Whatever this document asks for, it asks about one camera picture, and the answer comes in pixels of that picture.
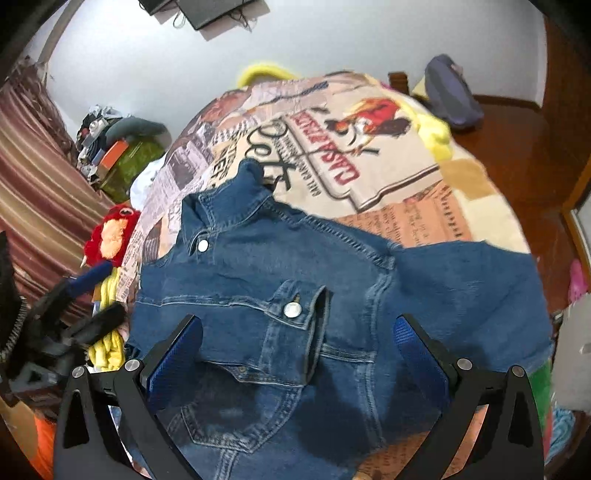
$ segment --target blue denim jacket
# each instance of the blue denim jacket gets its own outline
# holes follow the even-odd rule
[[[276,202],[244,160],[189,195],[175,247],[145,265],[131,344],[145,355],[203,321],[181,408],[159,413],[204,479],[351,478],[371,452],[430,428],[392,342],[412,313],[455,355],[528,372],[551,352],[530,255],[486,243],[402,248]]]

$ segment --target orange box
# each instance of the orange box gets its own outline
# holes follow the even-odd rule
[[[117,142],[115,142],[105,154],[96,170],[96,174],[101,180],[106,177],[109,170],[115,165],[117,160],[119,160],[119,157],[125,150],[127,150],[127,147],[129,147],[129,144],[125,140],[117,140]]]

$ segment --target white cloth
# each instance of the white cloth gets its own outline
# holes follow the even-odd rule
[[[166,153],[162,158],[150,162],[144,171],[140,173],[131,184],[131,188],[129,190],[129,199],[131,201],[131,206],[136,210],[142,211],[144,209],[148,191],[152,186],[152,182],[156,178],[156,174],[162,167],[164,167],[165,159]]]

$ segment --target pink object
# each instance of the pink object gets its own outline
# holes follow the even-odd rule
[[[576,302],[587,293],[587,282],[583,274],[583,266],[579,260],[570,264],[569,303]]]

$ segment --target stuffed toy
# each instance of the stuffed toy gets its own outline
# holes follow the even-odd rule
[[[120,267],[139,214],[140,211],[125,204],[109,210],[84,245],[86,264],[92,267],[103,260],[111,260],[114,267]]]

